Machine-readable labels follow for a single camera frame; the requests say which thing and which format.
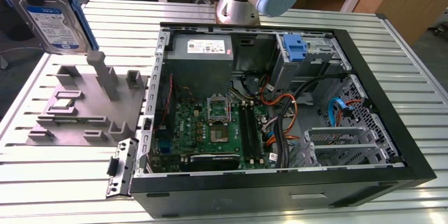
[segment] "blue cable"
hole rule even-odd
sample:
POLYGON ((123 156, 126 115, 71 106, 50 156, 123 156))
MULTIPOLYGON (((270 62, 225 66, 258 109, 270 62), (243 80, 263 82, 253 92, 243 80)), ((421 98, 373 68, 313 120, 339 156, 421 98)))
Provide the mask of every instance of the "blue cable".
POLYGON ((330 119, 330 123, 331 123, 331 126, 337 126, 337 119, 335 119, 335 112, 334 112, 334 103, 338 103, 339 107, 341 107, 341 110, 345 110, 345 109, 350 109, 350 110, 354 110, 354 107, 353 106, 347 106, 343 99, 341 98, 334 98, 330 100, 329 102, 329 119, 330 119))

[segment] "slotted metal table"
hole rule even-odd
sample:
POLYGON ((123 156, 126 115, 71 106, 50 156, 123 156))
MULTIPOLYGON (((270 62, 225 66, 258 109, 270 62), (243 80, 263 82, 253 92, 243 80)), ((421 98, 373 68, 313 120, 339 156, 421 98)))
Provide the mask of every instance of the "slotted metal table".
MULTIPOLYGON (((111 0, 91 0, 85 6, 106 63, 118 74, 134 69, 151 75, 161 22, 214 23, 214 11, 207 5, 111 0)), ((291 10, 278 18, 262 17, 262 24, 349 30, 439 178, 359 207, 209 216, 201 222, 447 223, 448 96, 389 20, 374 14, 291 10)), ((59 83, 54 75, 62 64, 94 73, 85 56, 46 54, 0 123, 0 222, 153 221, 133 198, 105 200, 115 147, 25 145, 59 83)))

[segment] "blue hard drive label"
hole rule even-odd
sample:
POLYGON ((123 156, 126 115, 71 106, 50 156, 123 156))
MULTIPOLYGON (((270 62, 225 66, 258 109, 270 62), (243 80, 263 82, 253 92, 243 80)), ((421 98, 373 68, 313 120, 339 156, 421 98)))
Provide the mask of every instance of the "blue hard drive label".
POLYGON ((29 6, 27 10, 39 26, 45 37, 55 47, 62 49, 79 48, 79 42, 71 28, 65 24, 65 14, 61 9, 29 6))

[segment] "white label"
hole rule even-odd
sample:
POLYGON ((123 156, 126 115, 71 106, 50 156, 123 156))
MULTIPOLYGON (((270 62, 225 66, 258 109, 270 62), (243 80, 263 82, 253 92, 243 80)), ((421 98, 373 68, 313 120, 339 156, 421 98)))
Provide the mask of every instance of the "white label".
POLYGON ((278 154, 270 153, 270 160, 271 161, 278 161, 278 154))
POLYGON ((226 54, 225 40, 193 39, 189 41, 190 54, 226 54))
POLYGON ((273 92, 274 91, 274 86, 271 84, 266 85, 266 88, 273 92))
POLYGON ((49 43, 62 49, 79 48, 74 32, 63 23, 65 14, 62 10, 39 6, 29 6, 27 10, 45 33, 49 43))

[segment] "blue drive latch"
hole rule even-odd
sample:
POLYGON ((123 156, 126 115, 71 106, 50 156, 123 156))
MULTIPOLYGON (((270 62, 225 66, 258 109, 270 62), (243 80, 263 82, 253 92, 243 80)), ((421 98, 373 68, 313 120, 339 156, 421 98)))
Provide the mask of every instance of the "blue drive latch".
POLYGON ((87 22, 87 19, 86 19, 86 15, 85 15, 85 12, 83 12, 83 9, 82 9, 82 4, 81 4, 79 0, 69 0, 69 2, 70 2, 70 5, 73 6, 73 10, 75 12, 78 21, 82 25, 87 40, 90 41, 91 48, 93 48, 94 51, 98 51, 101 47, 98 46, 97 39, 95 39, 95 36, 94 36, 94 32, 93 32, 90 23, 87 22))
POLYGON ((290 54, 290 61, 303 61, 309 50, 307 43, 303 41, 302 36, 298 34, 285 34, 283 40, 290 54))

